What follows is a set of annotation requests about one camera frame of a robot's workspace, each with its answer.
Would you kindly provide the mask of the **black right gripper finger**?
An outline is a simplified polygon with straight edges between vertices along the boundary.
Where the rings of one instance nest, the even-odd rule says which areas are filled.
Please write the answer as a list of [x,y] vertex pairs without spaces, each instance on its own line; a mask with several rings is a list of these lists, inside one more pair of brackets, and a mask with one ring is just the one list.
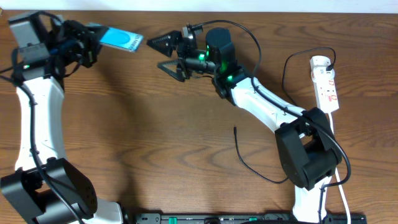
[[179,60],[159,62],[157,67],[179,82],[183,82],[183,73]]
[[147,45],[161,54],[171,57],[173,51],[177,49],[181,40],[182,33],[180,31],[173,30],[159,37],[149,39],[147,41]]

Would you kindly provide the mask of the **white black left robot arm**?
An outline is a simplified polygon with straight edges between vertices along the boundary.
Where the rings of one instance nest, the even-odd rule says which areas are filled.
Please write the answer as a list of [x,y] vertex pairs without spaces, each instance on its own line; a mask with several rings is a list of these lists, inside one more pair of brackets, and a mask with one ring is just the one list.
[[62,134],[66,68],[91,67],[106,26],[86,26],[41,12],[9,19],[17,40],[12,75],[21,106],[21,147],[13,174],[1,178],[1,192],[27,223],[128,223],[117,202],[97,197],[93,184],[67,159]]

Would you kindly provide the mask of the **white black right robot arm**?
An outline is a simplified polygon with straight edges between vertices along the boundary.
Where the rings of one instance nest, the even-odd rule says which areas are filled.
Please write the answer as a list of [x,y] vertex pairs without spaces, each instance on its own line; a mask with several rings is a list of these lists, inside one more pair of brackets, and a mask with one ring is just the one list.
[[209,74],[218,95],[246,110],[275,135],[280,164],[295,185],[294,220],[325,223],[326,191],[332,175],[346,158],[319,108],[305,110],[267,90],[236,60],[228,29],[214,28],[205,36],[206,48],[197,46],[198,26],[173,30],[150,39],[147,45],[176,60],[158,63],[174,79],[184,82],[194,73]]

